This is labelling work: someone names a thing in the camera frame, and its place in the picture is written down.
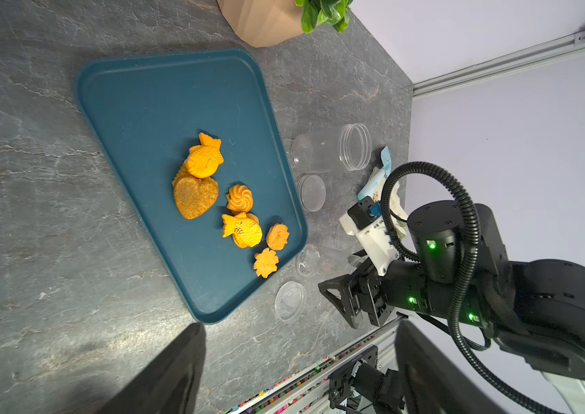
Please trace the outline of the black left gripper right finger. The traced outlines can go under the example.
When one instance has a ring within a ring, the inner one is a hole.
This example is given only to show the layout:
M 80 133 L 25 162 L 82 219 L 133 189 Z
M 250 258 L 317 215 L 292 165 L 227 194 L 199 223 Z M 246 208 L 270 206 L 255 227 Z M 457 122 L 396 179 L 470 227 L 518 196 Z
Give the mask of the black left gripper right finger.
M 503 413 L 412 322 L 395 338 L 399 385 L 406 413 Z

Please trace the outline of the clear cookie jar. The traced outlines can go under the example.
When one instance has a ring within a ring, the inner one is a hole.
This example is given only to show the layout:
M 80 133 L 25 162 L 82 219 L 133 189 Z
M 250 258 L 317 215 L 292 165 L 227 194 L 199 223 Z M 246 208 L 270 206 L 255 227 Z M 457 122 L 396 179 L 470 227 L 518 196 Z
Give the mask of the clear cookie jar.
M 297 273 L 309 279 L 324 281 L 344 274 L 352 274 L 350 254 L 325 246 L 307 244 L 296 258 Z
M 371 158 L 372 138 L 364 124 L 345 124 L 297 136 L 291 164 L 300 172 L 328 174 L 364 169 Z

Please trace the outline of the clear jar lid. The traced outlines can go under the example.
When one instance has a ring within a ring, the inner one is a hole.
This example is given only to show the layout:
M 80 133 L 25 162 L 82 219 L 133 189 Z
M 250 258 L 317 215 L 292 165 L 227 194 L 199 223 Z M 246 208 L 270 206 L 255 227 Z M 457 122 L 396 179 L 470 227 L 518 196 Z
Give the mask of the clear jar lid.
M 276 317 L 283 323 L 290 323 L 302 312 L 306 290 L 297 281 L 288 281 L 277 292 L 274 311 Z
M 302 207 L 308 212 L 318 212 L 326 200 L 326 186 L 321 177 L 307 174 L 298 182 L 298 194 Z

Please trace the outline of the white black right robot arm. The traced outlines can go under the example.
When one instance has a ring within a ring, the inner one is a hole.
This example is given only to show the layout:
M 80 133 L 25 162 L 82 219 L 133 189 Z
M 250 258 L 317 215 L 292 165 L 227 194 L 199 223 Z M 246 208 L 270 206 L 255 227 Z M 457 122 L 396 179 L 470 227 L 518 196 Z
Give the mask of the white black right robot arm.
M 406 220 L 393 212 L 395 186 L 423 174 L 450 199 L 414 210 Z M 351 274 L 319 284 L 351 326 L 366 313 L 381 326 L 391 312 L 414 312 L 448 334 L 477 374 L 529 412 L 548 407 L 508 385 L 479 358 L 497 345 L 541 373 L 573 413 L 585 413 L 585 267 L 567 260 L 513 262 L 492 210 L 475 203 L 450 172 L 428 162 L 392 171 L 379 203 L 355 204 L 347 221 L 364 230 L 382 224 L 383 236 L 364 245 Z M 413 248 L 402 242 L 404 222 Z

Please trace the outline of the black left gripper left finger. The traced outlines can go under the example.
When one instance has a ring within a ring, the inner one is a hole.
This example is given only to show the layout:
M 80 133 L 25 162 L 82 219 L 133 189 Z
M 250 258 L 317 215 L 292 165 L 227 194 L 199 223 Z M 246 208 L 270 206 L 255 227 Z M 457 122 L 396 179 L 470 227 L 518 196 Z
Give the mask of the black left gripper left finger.
M 205 356 L 204 326 L 191 324 L 99 412 L 195 412 Z

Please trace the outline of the clear cookie jar back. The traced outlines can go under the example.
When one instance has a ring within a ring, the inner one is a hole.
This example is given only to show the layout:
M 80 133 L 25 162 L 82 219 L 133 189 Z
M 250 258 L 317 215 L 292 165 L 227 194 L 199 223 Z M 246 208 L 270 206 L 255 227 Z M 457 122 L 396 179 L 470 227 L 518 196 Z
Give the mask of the clear cookie jar back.
M 307 244 L 296 258 L 297 273 L 309 279 L 324 281 L 344 274 L 352 274 L 350 254 L 325 246 Z

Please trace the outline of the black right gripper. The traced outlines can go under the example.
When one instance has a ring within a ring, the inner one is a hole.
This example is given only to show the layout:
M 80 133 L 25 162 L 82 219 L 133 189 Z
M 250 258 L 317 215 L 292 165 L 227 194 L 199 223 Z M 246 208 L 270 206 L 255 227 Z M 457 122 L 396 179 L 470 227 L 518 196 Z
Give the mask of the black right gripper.
M 338 310 L 352 329 L 363 326 L 366 312 L 373 326 L 380 327 L 396 309 L 427 311 L 427 278 L 419 263 L 395 260 L 380 276 L 370 259 L 357 268 L 358 274 L 345 274 L 318 284 L 318 289 Z

